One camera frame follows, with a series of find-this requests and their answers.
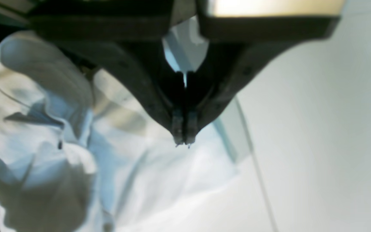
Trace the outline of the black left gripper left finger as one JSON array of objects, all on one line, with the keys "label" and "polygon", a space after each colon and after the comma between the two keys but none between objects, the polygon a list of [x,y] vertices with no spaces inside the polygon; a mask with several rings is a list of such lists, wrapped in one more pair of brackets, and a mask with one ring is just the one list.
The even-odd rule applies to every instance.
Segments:
[{"label": "black left gripper left finger", "polygon": [[184,80],[166,60],[172,0],[43,0],[28,12],[42,38],[113,75],[185,144]]}]

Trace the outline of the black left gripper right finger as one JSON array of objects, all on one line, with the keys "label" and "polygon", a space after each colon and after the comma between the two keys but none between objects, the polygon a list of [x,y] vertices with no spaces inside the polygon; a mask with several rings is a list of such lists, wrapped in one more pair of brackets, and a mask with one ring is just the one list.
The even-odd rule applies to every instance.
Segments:
[{"label": "black left gripper right finger", "polygon": [[269,62],[294,46],[329,38],[344,0],[197,0],[201,65],[187,73],[185,143],[214,121]]}]

